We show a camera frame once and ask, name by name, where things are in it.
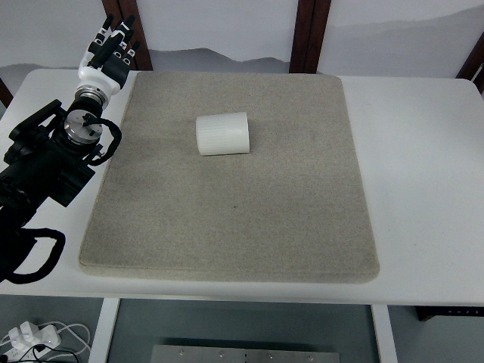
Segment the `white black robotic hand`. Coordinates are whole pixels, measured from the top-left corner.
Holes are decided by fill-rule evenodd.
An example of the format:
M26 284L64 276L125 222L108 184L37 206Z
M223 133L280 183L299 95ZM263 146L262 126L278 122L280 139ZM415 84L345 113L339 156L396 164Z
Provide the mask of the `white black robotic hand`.
M97 54L99 45L101 45L101 50L98 52L99 63L106 63L112 56L121 58L125 52L134 33L132 25L135 22L135 15L130 15L125 20L122 20L116 26L116 29L107 37L112 22L113 15L109 14L95 36L95 40L87 47L78 68L78 89L89 88L100 91L104 95L115 95L124 87L125 80L115 80L113 77L103 73L102 69L95 69L88 65ZM141 43L136 41L125 53L122 58L125 65L132 64L140 45Z

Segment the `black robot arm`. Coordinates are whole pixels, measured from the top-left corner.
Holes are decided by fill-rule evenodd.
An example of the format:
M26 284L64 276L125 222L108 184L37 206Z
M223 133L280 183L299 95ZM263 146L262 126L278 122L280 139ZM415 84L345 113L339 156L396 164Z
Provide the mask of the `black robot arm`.
M140 42L130 45L135 16L113 26L107 16L79 65L80 83L68 109L55 99L10 133L1 173L1 280L30 284L49 275L64 250L64 233L26 224L48 199L68 206L122 140L103 118L126 84Z

